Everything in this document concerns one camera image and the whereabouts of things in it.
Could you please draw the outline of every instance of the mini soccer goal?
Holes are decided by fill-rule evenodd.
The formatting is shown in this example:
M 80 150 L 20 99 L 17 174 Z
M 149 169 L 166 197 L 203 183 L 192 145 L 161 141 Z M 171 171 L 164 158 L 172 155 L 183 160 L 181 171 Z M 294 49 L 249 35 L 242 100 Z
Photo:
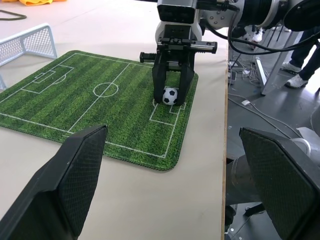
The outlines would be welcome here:
M 0 67 L 24 54 L 57 58 L 53 34 L 47 23 L 0 39 Z M 0 77 L 0 89 L 5 88 L 5 83 Z

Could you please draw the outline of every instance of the cable on floor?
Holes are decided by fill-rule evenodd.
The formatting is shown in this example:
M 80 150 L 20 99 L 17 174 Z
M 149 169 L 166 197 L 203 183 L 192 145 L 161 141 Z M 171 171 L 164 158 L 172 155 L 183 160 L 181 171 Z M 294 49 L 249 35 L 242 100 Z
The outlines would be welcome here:
M 230 95 L 230 96 L 235 96 L 235 97 L 239 97 L 239 98 L 245 99 L 245 100 L 247 100 L 248 102 L 250 102 L 250 101 L 249 101 L 246 97 L 244 97 L 244 96 L 240 96 L 240 95 L 236 95 L 236 94 L 231 94 L 231 93 L 228 93 L 228 95 Z M 260 118 L 262 118 L 263 120 L 265 120 L 267 123 L 269 123 L 271 126 L 273 126 L 275 129 L 277 129 L 280 133 L 282 133 L 283 135 L 285 135 L 287 138 L 291 139 L 291 137 L 290 137 L 289 135 L 287 135 L 285 132 L 283 132 L 282 130 L 280 130 L 276 125 L 274 125 L 272 122 L 270 122 L 268 119 L 266 119 L 266 118 L 263 117 L 263 116 L 266 116 L 267 118 L 270 118 L 270 119 L 272 119 L 272 120 L 274 120 L 274 121 L 277 121 L 278 123 L 281 123 L 281 124 L 285 125 L 285 126 L 288 127 L 290 130 L 292 130 L 299 138 L 302 138 L 302 136 L 301 136 L 299 133 L 297 133 L 291 126 L 289 126 L 288 124 L 286 124 L 286 123 L 283 122 L 283 121 L 280 121 L 280 120 L 278 120 L 278 119 L 276 119 L 276 118 L 274 118 L 274 117 L 272 117 L 272 116 L 269 116 L 269 115 L 263 113 L 263 112 L 260 111 L 255 105 L 253 105 L 252 102 L 250 102 L 250 105 L 251 105 L 255 110 L 257 110 L 260 114 L 257 113 L 257 112 L 255 112 L 255 111 L 253 111 L 253 110 L 251 110 L 251 109 L 249 109 L 249 108 L 247 108 L 247 107 L 245 107 L 245 106 L 243 106 L 243 105 L 241 105 L 240 103 L 234 101 L 233 99 L 231 99 L 231 98 L 229 98 L 229 97 L 228 97 L 228 99 L 229 99 L 231 102 L 233 102 L 234 104 L 236 104 L 236 105 L 238 105 L 238 106 L 240 106 L 240 107 L 248 110 L 249 112 L 252 112 L 253 114 L 259 116 Z

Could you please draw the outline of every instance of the floor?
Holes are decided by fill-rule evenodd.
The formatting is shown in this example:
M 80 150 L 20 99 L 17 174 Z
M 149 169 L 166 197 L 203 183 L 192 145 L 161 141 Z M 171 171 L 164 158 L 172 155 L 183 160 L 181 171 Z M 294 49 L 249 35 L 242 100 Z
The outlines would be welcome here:
M 251 29 L 248 28 L 248 33 L 252 34 Z M 282 48 L 288 39 L 289 33 L 282 32 L 278 42 L 276 41 L 279 34 L 277 30 L 269 44 L 271 48 Z M 268 44 L 272 32 L 264 34 L 264 45 Z M 239 49 L 252 51 L 248 46 L 236 45 Z M 233 55 L 235 59 L 238 54 L 232 51 L 229 52 L 229 57 Z M 262 65 L 267 73 L 270 73 L 272 66 L 278 58 L 278 54 L 261 56 Z M 245 65 L 250 65 L 252 56 L 242 55 L 240 62 Z M 276 90 L 270 92 L 266 96 L 260 94 L 260 88 L 257 82 L 250 82 L 248 78 L 242 78 L 242 71 L 237 73 L 236 81 L 229 87 L 229 93 L 246 97 L 263 113 L 276 118 L 293 129 L 299 127 L 311 128 L 311 115 L 317 107 L 320 106 L 319 88 L 320 69 L 309 81 L 309 84 L 303 89 L 290 89 L 286 86 L 279 86 Z M 293 77 L 287 72 L 280 71 L 277 78 L 281 83 Z M 229 96 L 232 100 L 241 104 L 244 99 L 236 96 Z M 255 110 L 252 106 L 247 106 L 251 110 Z M 283 124 L 269 119 L 279 130 L 285 132 L 291 138 L 298 137 L 292 130 Z M 228 101 L 228 132 L 227 132 L 227 152 L 235 156 L 243 155 L 244 149 L 241 139 L 239 137 L 239 130 L 241 127 L 251 127 L 267 132 L 272 132 L 283 136 L 276 128 L 271 126 L 259 116 L 245 110 L 242 107 Z M 233 224 L 229 229 L 229 236 L 232 240 L 280 240 L 273 224 L 266 212 L 257 214 L 251 218 L 243 216 L 246 207 L 253 207 L 257 203 L 239 204 L 237 206 L 237 214 L 234 218 Z

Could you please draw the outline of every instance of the jeans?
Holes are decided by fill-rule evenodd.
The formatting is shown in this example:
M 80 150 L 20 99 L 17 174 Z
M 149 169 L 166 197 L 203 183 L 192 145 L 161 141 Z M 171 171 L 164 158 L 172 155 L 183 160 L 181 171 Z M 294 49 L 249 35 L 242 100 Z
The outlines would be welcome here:
M 307 31 L 304 31 L 300 39 L 300 42 L 308 39 L 312 35 L 317 34 L 319 32 L 320 32 L 320 26 L 316 26 Z M 294 50 L 291 56 L 290 64 L 292 64 L 295 67 L 302 68 L 305 62 L 305 59 L 309 55 L 313 46 L 314 46 L 313 44 L 308 44 Z M 307 65 L 299 72 L 299 75 L 303 80 L 308 81 L 312 77 L 312 75 L 315 74 L 315 71 L 318 68 L 320 68 L 320 48 L 317 48 L 314 51 Z

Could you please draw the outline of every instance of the soccer ball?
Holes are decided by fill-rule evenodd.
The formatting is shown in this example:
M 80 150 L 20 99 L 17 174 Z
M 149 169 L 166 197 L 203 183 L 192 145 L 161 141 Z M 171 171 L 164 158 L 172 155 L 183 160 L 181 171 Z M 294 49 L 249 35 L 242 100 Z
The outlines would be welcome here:
M 178 91 L 177 89 L 173 87 L 166 87 L 163 90 L 163 97 L 162 97 L 162 102 L 165 105 L 175 105 L 177 103 L 177 98 L 178 98 Z

